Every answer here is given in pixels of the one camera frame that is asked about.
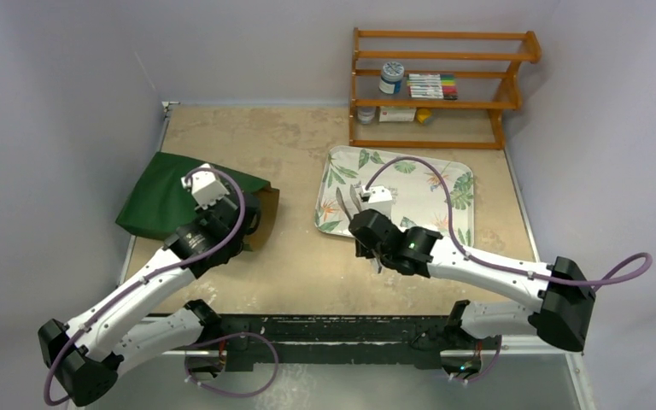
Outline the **green paper bag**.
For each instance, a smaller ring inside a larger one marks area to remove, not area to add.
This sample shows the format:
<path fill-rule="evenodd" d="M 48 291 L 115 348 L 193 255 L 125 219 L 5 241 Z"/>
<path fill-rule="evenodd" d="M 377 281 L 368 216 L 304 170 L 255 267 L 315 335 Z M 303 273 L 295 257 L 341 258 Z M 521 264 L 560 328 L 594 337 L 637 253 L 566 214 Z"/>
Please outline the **green paper bag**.
<path fill-rule="evenodd" d="M 179 226 L 196 217 L 196 202 L 183 189 L 181 179 L 203 160 L 183 155 L 156 153 L 127 197 L 115 223 L 136 237 L 165 240 Z M 260 201 L 261 220 L 254 233 L 244 239 L 247 251 L 264 247 L 272 233 L 280 190 L 257 176 L 214 165 L 230 175 L 246 195 Z"/>

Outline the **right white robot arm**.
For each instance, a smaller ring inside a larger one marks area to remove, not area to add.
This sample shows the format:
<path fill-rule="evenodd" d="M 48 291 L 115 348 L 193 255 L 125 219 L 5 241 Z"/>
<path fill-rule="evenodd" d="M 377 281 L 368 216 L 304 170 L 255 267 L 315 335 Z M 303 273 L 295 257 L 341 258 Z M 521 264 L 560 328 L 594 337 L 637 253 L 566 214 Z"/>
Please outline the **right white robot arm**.
<path fill-rule="evenodd" d="M 401 229 L 374 209 L 359 212 L 348 230 L 356 254 L 402 275 L 447 279 L 505 297 L 460 302 L 445 325 L 448 341 L 464 348 L 476 339 L 536 335 L 570 352 L 583 351 L 596 293 L 578 264 L 521 261 L 471 247 L 421 226 Z"/>

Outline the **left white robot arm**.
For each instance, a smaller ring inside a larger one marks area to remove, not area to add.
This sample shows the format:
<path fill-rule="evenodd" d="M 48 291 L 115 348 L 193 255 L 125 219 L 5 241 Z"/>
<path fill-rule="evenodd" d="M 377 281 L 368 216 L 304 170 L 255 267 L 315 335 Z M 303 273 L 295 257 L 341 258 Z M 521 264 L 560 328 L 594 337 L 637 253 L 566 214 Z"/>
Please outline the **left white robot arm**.
<path fill-rule="evenodd" d="M 249 193 L 199 201 L 193 219 L 167 236 L 125 283 L 67 322 L 50 319 L 41 325 L 38 342 L 48 368 L 45 404 L 89 405 L 121 376 L 159 354 L 219 343 L 224 336 L 221 318 L 201 299 L 149 325 L 142 320 L 209 269 L 239 255 L 245 238 L 258 229 L 261 214 L 260 200 Z"/>

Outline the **metal tongs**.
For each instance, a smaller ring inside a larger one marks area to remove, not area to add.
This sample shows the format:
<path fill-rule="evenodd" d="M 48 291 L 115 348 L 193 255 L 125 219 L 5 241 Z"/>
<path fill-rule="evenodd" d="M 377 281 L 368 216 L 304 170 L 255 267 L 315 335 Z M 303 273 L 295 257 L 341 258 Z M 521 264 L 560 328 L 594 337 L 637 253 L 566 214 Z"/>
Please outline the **metal tongs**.
<path fill-rule="evenodd" d="M 351 226 L 355 216 L 362 210 L 362 196 L 363 186 L 361 183 L 347 185 L 344 188 L 337 187 L 335 189 L 336 202 L 340 210 L 348 221 L 348 226 Z M 375 254 L 372 254 L 369 249 L 365 248 L 356 238 L 354 238 L 355 256 L 359 259 L 368 260 L 372 271 L 375 274 L 382 274 L 384 267 Z"/>

